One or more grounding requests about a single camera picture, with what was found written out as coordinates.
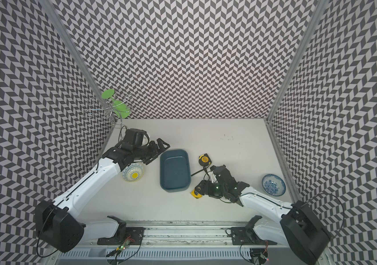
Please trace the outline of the black yellow round tape measure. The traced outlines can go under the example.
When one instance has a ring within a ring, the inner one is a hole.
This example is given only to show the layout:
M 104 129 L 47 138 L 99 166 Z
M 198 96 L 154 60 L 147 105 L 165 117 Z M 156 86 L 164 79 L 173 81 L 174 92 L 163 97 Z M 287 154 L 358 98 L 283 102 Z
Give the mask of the black yellow round tape measure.
M 192 173 L 191 176 L 195 176 L 199 174 L 200 172 L 205 172 L 207 174 L 208 173 L 207 169 L 212 164 L 212 160 L 207 153 L 204 153 L 199 157 L 198 163 L 202 167 L 202 169 L 197 172 Z

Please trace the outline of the dark teal storage box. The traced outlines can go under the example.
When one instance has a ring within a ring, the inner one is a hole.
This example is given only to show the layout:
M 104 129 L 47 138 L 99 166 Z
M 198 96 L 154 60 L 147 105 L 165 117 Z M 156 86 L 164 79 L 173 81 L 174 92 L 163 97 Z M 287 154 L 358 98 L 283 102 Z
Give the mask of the dark teal storage box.
M 183 149 L 165 151 L 160 156 L 160 185 L 169 193 L 185 191 L 191 184 L 188 153 Z

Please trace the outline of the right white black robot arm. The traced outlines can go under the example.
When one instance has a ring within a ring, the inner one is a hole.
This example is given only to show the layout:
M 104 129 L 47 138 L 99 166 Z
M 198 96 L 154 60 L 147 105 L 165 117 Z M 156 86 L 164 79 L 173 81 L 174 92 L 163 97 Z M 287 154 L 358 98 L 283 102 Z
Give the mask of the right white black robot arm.
M 202 180 L 191 192 L 193 197 L 225 198 L 229 203 L 257 211 L 258 215 L 246 227 L 250 240 L 288 246 L 305 264 L 317 263 L 332 235 L 307 203 L 283 202 L 263 194 L 236 181 L 225 166 L 212 166 L 212 173 L 216 180 Z

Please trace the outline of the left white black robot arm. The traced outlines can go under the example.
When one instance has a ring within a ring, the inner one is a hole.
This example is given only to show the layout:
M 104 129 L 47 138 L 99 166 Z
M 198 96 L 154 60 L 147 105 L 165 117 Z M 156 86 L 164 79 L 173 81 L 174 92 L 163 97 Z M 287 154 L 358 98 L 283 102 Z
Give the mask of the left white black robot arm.
M 107 150 L 93 169 L 68 191 L 35 208 L 35 229 L 39 241 L 66 253 L 81 241 L 95 239 L 124 240 L 126 222 L 109 215 L 104 221 L 86 221 L 79 216 L 87 203 L 115 176 L 135 161 L 145 165 L 170 148 L 161 138 L 137 146 L 120 141 Z

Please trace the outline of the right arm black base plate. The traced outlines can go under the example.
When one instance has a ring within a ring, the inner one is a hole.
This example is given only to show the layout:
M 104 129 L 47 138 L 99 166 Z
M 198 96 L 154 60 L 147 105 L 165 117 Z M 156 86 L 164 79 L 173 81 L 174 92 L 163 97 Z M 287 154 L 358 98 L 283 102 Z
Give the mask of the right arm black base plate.
M 277 245 L 273 241 L 265 241 L 260 239 L 253 229 L 247 229 L 245 227 L 231 227 L 226 229 L 226 234 L 231 238 L 233 245 Z

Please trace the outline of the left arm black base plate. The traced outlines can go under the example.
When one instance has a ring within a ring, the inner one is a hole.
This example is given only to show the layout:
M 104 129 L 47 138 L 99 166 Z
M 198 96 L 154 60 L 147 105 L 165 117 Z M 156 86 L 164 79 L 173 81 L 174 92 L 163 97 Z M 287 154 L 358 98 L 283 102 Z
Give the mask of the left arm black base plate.
M 131 245 L 140 245 L 144 237 L 144 232 L 144 227 L 127 227 L 125 229 L 118 229 L 112 237 L 99 238 L 97 240 L 97 245 L 121 245 L 127 238 L 128 240 L 132 239 Z

